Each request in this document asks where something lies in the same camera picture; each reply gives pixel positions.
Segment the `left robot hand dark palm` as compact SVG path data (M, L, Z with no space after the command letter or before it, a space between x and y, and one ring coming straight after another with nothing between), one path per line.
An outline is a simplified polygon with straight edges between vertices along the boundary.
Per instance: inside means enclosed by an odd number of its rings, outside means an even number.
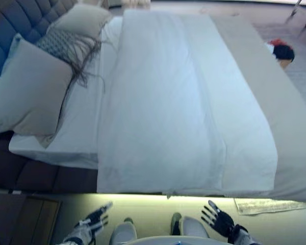
M108 215L106 213L112 206L112 202L104 204L87 215L85 219L79 221L79 225L87 227L93 234L100 232L108 224Z

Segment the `right robot hand dark palm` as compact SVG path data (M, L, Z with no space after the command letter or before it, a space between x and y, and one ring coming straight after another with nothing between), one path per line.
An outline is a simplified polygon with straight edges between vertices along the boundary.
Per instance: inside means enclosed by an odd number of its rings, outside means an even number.
M212 200L203 206L201 220L219 235L229 238L234 227L234 221L229 214L222 211Z

